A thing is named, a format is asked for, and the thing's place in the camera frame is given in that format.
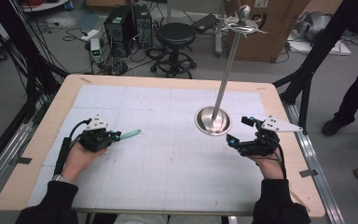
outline power strip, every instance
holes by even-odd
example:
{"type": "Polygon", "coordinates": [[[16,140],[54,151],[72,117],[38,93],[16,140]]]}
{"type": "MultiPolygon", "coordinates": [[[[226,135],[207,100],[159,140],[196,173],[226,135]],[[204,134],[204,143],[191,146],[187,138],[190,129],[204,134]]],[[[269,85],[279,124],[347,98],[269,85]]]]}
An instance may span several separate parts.
{"type": "Polygon", "coordinates": [[[90,40],[93,36],[95,36],[96,34],[98,34],[98,30],[91,30],[90,32],[87,33],[87,35],[83,35],[82,37],[80,37],[82,40],[90,40]]]}

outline round metal base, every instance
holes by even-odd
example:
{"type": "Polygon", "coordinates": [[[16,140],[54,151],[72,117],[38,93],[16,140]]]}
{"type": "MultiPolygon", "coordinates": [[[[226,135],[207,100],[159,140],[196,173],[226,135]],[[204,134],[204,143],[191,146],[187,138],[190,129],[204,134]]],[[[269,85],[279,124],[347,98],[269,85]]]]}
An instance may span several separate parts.
{"type": "Polygon", "coordinates": [[[203,133],[212,136],[223,135],[231,129],[231,118],[226,111],[219,109],[215,120],[212,120],[214,107],[208,106],[197,111],[194,120],[203,133]]]}

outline metal pole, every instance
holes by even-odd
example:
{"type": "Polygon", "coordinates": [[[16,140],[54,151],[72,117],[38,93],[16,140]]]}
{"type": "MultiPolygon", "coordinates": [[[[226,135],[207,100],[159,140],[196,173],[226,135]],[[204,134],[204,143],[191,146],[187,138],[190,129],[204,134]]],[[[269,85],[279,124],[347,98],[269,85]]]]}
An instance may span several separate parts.
{"type": "Polygon", "coordinates": [[[237,53],[238,44],[240,43],[240,37],[241,34],[236,32],[234,35],[233,44],[231,46],[231,51],[229,52],[228,55],[226,69],[225,69],[225,73],[223,74],[222,82],[220,84],[219,93],[217,94],[216,104],[214,105],[214,110],[212,113],[212,121],[216,119],[217,113],[219,112],[220,109],[220,105],[222,104],[223,95],[225,94],[225,90],[228,82],[228,75],[231,72],[231,65],[234,62],[235,54],[237,53]]]}

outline light blue object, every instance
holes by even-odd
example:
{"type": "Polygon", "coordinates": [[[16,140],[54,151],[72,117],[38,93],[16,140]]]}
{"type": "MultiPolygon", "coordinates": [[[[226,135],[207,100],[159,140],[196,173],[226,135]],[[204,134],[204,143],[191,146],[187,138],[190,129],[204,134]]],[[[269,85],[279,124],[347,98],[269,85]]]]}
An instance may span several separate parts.
{"type": "Polygon", "coordinates": [[[124,133],[120,136],[120,139],[123,140],[123,139],[126,139],[126,138],[129,138],[129,137],[133,137],[135,136],[136,134],[139,134],[141,133],[142,131],[141,130],[135,130],[135,131],[132,131],[132,132],[129,132],[129,133],[124,133]]]}

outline human hand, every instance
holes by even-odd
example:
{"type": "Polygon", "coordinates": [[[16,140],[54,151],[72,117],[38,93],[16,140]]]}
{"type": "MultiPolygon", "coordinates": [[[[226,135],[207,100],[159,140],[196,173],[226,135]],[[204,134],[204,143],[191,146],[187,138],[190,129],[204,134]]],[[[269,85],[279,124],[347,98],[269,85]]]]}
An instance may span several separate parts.
{"type": "Polygon", "coordinates": [[[279,150],[275,149],[274,153],[265,157],[250,156],[248,158],[258,165],[265,179],[283,179],[283,171],[280,163],[282,158],[279,150]]]}
{"type": "Polygon", "coordinates": [[[80,173],[87,169],[97,157],[102,156],[106,150],[107,148],[104,148],[98,152],[91,152],[76,142],[69,151],[61,176],[75,182],[80,173]]]}

